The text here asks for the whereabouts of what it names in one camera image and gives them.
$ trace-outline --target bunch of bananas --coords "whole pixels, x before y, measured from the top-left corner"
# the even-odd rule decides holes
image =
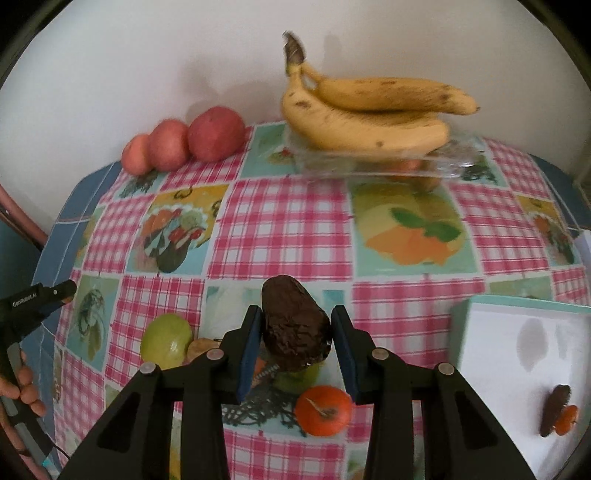
[[[281,110],[289,126],[321,150],[424,155],[449,140],[437,112],[478,110],[467,93],[432,80],[327,77],[306,62],[292,33],[284,37],[289,84]],[[316,87],[308,87],[304,76]]]

